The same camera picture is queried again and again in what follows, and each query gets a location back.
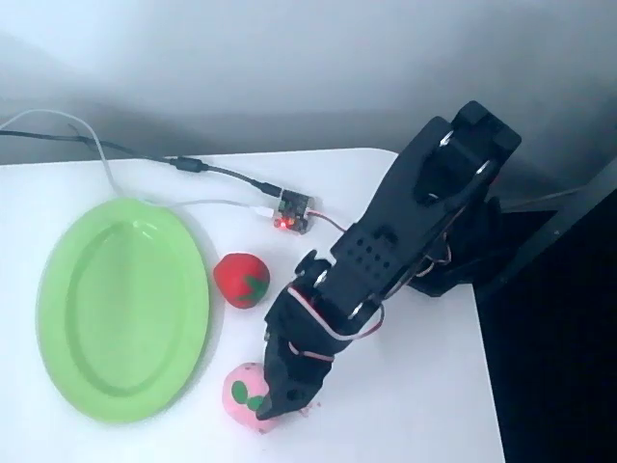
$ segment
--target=pink ball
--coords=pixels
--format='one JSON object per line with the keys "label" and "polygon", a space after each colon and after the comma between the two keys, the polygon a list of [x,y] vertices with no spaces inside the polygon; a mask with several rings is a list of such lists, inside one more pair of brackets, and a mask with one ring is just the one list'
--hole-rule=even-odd
{"label": "pink ball", "polygon": [[277,425],[277,420],[261,422],[255,415],[261,401],[268,394],[262,364],[242,364],[223,382],[223,408],[240,424],[265,434]]}

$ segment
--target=oval plate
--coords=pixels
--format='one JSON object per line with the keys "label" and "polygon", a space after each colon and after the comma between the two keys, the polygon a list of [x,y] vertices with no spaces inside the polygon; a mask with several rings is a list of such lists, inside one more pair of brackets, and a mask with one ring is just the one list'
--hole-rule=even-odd
{"label": "oval plate", "polygon": [[39,294],[40,352],[78,410],[132,422],[190,377],[208,321],[207,279],[168,210],[115,200],[87,212],[54,249]]}

